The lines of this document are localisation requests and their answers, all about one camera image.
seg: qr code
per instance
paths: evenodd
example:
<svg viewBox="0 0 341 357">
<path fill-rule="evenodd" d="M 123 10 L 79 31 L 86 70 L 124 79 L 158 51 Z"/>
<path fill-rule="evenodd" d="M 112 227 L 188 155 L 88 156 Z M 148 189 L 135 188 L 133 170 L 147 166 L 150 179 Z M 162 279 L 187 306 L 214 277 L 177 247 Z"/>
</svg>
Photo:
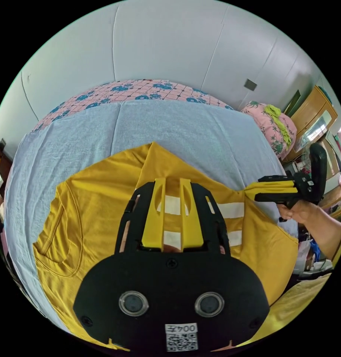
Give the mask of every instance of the qr code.
<svg viewBox="0 0 341 357">
<path fill-rule="evenodd" d="M 167 351 L 181 352 L 198 349 L 197 334 L 167 334 Z"/>
</svg>

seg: pink floral bedspread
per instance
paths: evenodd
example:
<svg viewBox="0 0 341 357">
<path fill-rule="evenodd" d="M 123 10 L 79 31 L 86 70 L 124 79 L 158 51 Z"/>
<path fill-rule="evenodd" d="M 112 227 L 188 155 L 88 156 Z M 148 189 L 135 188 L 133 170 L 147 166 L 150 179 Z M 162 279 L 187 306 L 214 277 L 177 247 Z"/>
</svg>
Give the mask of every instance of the pink floral bedspread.
<svg viewBox="0 0 341 357">
<path fill-rule="evenodd" d="M 254 118 L 256 125 L 262 131 L 274 153 L 279 159 L 283 160 L 294 146 L 297 128 L 287 115 L 281 113 L 279 120 L 285 126 L 291 138 L 291 144 L 287 145 L 278 125 L 274 122 L 271 116 L 265 112 L 265 106 L 266 104 L 264 103 L 252 101 L 246 105 L 242 112 Z"/>
<path fill-rule="evenodd" d="M 38 122 L 33 129 L 45 128 L 54 120 L 75 114 L 82 110 L 112 102 L 125 100 L 181 100 L 184 102 L 215 105 L 232 109 L 226 103 L 204 93 L 199 89 L 184 86 L 167 80 L 128 80 L 105 83 L 78 94 L 59 104 L 47 116 Z"/>
</svg>

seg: yellow plastic part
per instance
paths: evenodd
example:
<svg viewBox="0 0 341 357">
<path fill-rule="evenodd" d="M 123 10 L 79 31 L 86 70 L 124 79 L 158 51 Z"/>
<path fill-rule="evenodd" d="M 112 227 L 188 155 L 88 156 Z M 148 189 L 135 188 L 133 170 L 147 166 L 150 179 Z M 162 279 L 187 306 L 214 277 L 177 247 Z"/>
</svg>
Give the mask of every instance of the yellow plastic part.
<svg viewBox="0 0 341 357">
<path fill-rule="evenodd" d="M 298 190 L 293 181 L 254 182 L 245 189 L 245 196 L 253 201 L 258 193 L 298 193 Z"/>
<path fill-rule="evenodd" d="M 144 226 L 142 245 L 146 248 L 159 248 L 163 252 L 164 212 L 166 200 L 166 179 L 156 178 Z"/>
<path fill-rule="evenodd" d="M 180 179 L 180 197 L 182 216 L 181 251 L 186 248 L 199 248 L 204 244 L 204 241 L 190 180 Z"/>
</svg>

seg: human arm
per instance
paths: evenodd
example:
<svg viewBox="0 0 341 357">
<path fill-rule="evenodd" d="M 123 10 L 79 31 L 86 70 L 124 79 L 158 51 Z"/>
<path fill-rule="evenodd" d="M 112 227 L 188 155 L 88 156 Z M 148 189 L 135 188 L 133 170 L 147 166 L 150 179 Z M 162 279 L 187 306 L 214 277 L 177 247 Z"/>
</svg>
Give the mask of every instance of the human arm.
<svg viewBox="0 0 341 357">
<path fill-rule="evenodd" d="M 303 200 L 298 201 L 291 210 L 284 205 L 278 205 L 278 210 L 282 218 L 302 223 L 328 259 L 338 259 L 341 253 L 340 222 L 319 206 Z"/>
</svg>

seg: yellow cloth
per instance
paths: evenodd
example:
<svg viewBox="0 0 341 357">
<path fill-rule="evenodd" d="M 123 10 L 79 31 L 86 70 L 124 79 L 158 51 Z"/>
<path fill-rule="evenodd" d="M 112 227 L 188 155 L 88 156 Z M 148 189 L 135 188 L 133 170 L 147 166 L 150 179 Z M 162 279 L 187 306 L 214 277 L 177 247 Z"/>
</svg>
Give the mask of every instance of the yellow cloth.
<svg viewBox="0 0 341 357">
<path fill-rule="evenodd" d="M 104 159 L 59 184 L 44 229 L 34 244 L 39 281 L 60 319 L 75 336 L 116 348 L 112 341 L 104 345 L 86 333 L 72 310 L 73 302 L 86 273 L 114 253 L 119 223 L 134 190 L 159 177 L 166 178 L 168 196 L 179 197 L 179 178 L 183 177 L 210 190 L 219 205 L 243 203 L 242 217 L 225 219 L 228 232 L 242 234 L 241 245 L 230 248 L 232 255 L 258 275 L 269 304 L 286 287 L 296 263 L 297 239 L 247 197 L 253 196 L 257 185 L 243 191 L 231 190 L 158 144 L 143 145 Z M 180 232 L 180 217 L 166 213 L 165 230 Z"/>
<path fill-rule="evenodd" d="M 284 139 L 287 147 L 290 147 L 292 140 L 291 140 L 291 137 L 290 137 L 289 132 L 287 131 L 285 125 L 280 120 L 281 109 L 276 108 L 273 105 L 267 105 L 267 106 L 265 106 L 264 111 L 265 111 L 265 113 L 270 115 L 270 117 L 273 119 L 275 124 L 280 129 L 280 132 L 283 136 L 283 139 Z"/>
<path fill-rule="evenodd" d="M 341 245 L 332 261 L 334 267 L 340 255 Z M 331 274 L 326 274 L 315 280 L 305 280 L 289 289 L 270 307 L 270 313 L 254 337 L 238 347 L 269 336 L 289 324 L 316 297 L 330 276 Z"/>
</svg>

